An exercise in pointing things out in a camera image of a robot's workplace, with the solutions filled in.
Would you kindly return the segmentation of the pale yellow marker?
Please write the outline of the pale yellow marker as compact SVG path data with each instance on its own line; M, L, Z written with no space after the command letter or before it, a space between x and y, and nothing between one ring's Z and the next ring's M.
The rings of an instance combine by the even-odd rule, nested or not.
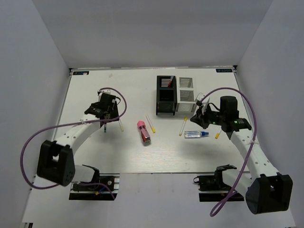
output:
M119 119L119 126L120 126L121 131L123 132L124 131L124 127L123 127L121 119Z

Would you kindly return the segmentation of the orange yellow marker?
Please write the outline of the orange yellow marker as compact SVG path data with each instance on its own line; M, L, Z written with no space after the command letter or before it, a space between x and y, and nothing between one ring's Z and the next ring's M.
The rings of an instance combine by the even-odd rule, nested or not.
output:
M183 121L183 123L182 123L181 129L180 129L180 132L179 132L179 136L182 136L182 133L183 133L183 131L184 131L184 128L185 128L187 119L188 119L187 117L184 118L184 121Z

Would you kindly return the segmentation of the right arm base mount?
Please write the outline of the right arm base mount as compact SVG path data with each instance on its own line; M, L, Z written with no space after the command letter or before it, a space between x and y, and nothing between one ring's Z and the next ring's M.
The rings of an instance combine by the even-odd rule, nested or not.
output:
M200 175L193 179L198 185L200 202L220 202L229 193L231 187L216 183L214 175Z

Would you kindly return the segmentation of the clear blue spray bottle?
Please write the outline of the clear blue spray bottle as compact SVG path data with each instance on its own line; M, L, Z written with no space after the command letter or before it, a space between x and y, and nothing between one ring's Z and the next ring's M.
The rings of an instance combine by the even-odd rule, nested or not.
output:
M206 131L185 131L184 138L185 139L198 139L203 137L208 137L209 132Z

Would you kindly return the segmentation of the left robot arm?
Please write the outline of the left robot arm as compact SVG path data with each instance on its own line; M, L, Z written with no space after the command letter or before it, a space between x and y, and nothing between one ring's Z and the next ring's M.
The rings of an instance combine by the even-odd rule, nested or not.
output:
M115 95L102 92L98 101L84 112L82 123L74 125L52 142L44 141L40 147L37 175L61 186L84 182L91 190L98 188L99 170L88 165L76 165L74 155L93 133L102 128L103 120L118 120L117 99Z

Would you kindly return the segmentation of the bright yellow marker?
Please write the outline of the bright yellow marker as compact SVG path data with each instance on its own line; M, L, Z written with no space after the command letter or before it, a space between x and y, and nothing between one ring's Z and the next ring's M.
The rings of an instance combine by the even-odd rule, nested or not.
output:
M152 122L151 122L149 116L146 114L145 117L146 117L146 119L147 119L147 122L148 122L148 124L149 124L149 126L150 126L152 132L153 132L153 133L156 133L156 130L155 130L155 128L154 128L154 126L153 126L153 124L152 124Z

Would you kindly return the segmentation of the pink capped tube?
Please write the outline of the pink capped tube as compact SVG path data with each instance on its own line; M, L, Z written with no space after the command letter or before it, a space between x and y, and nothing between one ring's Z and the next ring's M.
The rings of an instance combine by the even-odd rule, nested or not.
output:
M137 129L140 133L140 137L142 140L143 144L149 144L151 143L151 136L148 133L147 129L146 129L146 125L144 121L138 121L137 122Z

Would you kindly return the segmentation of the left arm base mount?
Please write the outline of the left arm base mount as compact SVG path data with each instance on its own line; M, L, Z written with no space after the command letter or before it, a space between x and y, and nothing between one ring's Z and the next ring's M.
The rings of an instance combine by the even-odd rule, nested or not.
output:
M119 191L119 174L99 174L92 183L74 182L69 200L114 201Z

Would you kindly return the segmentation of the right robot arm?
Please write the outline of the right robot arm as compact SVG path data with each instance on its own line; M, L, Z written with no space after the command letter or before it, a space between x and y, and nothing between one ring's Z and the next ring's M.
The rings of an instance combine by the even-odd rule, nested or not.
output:
M241 195L253 214L286 211L289 208L293 181L289 175L282 175L264 154L258 142L253 140L254 132L245 118L239 117L238 101L234 96L222 96L219 110L213 111L209 100L200 93L195 99L198 109L191 122L203 129L218 125L238 149L250 172L250 177L241 173L234 165L218 166L214 179L206 189L230 189L228 197Z

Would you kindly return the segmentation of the amber yellow marker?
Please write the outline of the amber yellow marker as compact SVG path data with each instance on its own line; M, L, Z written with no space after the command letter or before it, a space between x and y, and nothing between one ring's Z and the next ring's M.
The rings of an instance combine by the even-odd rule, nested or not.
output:
M218 138L219 138L221 132L222 132L222 129L219 129L219 131L217 132L217 134L216 134L216 136L215 136L215 139L218 139Z

